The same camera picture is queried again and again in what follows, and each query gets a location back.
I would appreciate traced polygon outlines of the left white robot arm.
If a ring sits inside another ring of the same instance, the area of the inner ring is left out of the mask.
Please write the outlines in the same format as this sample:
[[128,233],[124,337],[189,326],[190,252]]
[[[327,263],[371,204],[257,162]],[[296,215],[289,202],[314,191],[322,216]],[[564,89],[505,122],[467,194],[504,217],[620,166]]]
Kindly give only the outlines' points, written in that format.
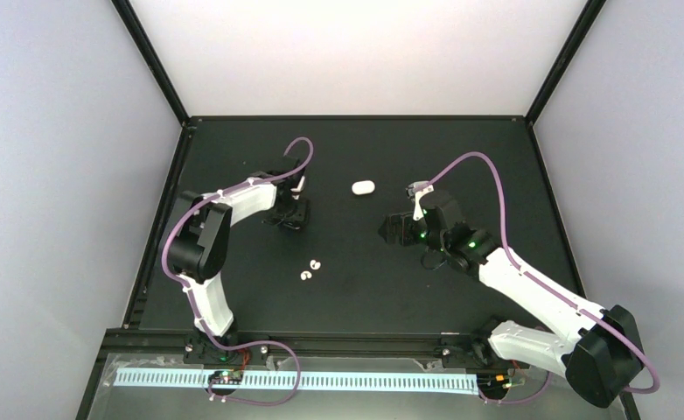
[[193,324],[206,337],[223,338],[235,324],[221,280],[232,228],[264,212],[276,225],[303,228],[310,215],[309,201],[300,197],[305,184],[303,169],[277,175],[260,172],[238,185],[210,193],[185,192],[179,198],[182,213],[167,235],[160,264],[165,275],[181,285]]

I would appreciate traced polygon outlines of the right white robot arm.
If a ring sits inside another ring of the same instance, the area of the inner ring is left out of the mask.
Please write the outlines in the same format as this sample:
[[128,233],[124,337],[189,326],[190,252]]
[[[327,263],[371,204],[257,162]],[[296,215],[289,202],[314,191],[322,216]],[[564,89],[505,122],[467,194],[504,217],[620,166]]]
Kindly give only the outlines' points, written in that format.
[[423,245],[455,271],[510,298],[544,329],[512,320],[471,339],[471,358],[490,367],[498,360],[525,362],[564,378],[587,403],[609,407],[642,371],[642,342],[635,317],[567,290],[498,244],[485,229],[467,224],[445,191],[416,192],[410,212],[391,213],[378,234],[388,244]]

